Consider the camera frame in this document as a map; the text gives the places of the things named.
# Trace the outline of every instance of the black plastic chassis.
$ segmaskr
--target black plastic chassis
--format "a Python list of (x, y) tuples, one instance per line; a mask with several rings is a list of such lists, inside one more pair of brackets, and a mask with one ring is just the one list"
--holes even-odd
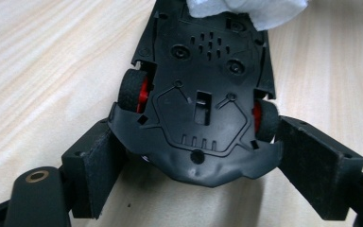
[(126, 149), (175, 180), (206, 186), (277, 166), (323, 219), (344, 220), (351, 207), (363, 226), (363, 157), (286, 116), (273, 144), (256, 138), (253, 102), (275, 92), (267, 33), (247, 15), (193, 19), (183, 1), (158, 0), (132, 62), (149, 79), (145, 109), (115, 103), (63, 154), (62, 167), (20, 176), (0, 204), (0, 226), (69, 226), (69, 210), (98, 218)]
[(177, 181), (218, 186), (263, 176), (282, 157), (280, 144), (257, 140), (253, 126), (254, 100), (275, 97), (267, 43), (247, 14), (195, 19), (184, 1), (157, 1), (132, 60), (152, 88), (145, 111), (114, 104), (111, 130)]

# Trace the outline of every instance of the small hole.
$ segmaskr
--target small hole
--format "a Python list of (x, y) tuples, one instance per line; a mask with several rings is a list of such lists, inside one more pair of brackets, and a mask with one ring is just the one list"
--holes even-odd
[(44, 174), (42, 172), (37, 172), (37, 173), (34, 173), (33, 175), (31, 175), (30, 179), (31, 180), (39, 180), (43, 176), (44, 176)]
[(183, 45), (175, 45), (170, 51), (173, 57), (178, 60), (188, 60), (190, 58), (190, 51)]
[(260, 46), (264, 45), (264, 42), (260, 41), (260, 40), (255, 40), (254, 42), (255, 42), (255, 44), (260, 45)]
[(166, 13), (160, 13), (159, 18), (166, 20), (168, 18)]
[(137, 120), (137, 122), (140, 123), (140, 125), (146, 124), (147, 121), (148, 121), (148, 117), (146, 117), (145, 115), (140, 116), (140, 118), (138, 118), (138, 120)]
[(251, 145), (253, 149), (259, 149), (258, 143), (255, 140), (251, 141)]
[(27, 183), (37, 183), (37, 182), (44, 180), (48, 176), (49, 176), (49, 172), (46, 170), (36, 171), (36, 172), (29, 174), (26, 177), (26, 182)]
[(240, 22), (232, 22), (232, 31), (244, 31), (246, 27)]
[(245, 71), (244, 65), (240, 61), (237, 61), (237, 60), (228, 61), (227, 67), (229, 68), (231, 73), (236, 74), (236, 75), (242, 75), (242, 74), (244, 74), (244, 71)]
[(205, 154), (197, 149), (190, 154), (190, 159), (194, 164), (200, 165), (205, 161)]

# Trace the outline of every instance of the wooden table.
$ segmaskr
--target wooden table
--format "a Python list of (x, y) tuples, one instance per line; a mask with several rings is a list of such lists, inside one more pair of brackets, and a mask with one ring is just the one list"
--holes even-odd
[[(153, 0), (0, 0), (0, 202), (108, 115)], [(363, 155), (363, 1), (313, 0), (269, 32), (283, 115)], [(351, 226), (321, 220), (279, 169), (211, 189), (128, 165), (101, 218), (74, 226)]]

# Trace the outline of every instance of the ventilation holes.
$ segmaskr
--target ventilation holes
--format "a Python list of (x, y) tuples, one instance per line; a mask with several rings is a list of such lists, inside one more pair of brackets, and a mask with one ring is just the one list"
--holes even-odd
[(191, 45), (197, 44), (199, 53), (200, 54), (206, 53), (206, 59), (208, 61), (211, 61), (214, 58), (220, 59), (222, 57), (222, 51), (224, 50), (225, 50), (224, 53), (226, 53), (227, 55), (230, 54), (231, 52), (231, 48), (228, 45), (221, 48), (221, 46), (223, 45), (222, 38), (216, 36), (216, 34), (213, 31), (210, 31), (209, 33), (201, 32), (198, 36), (191, 36), (190, 44)]

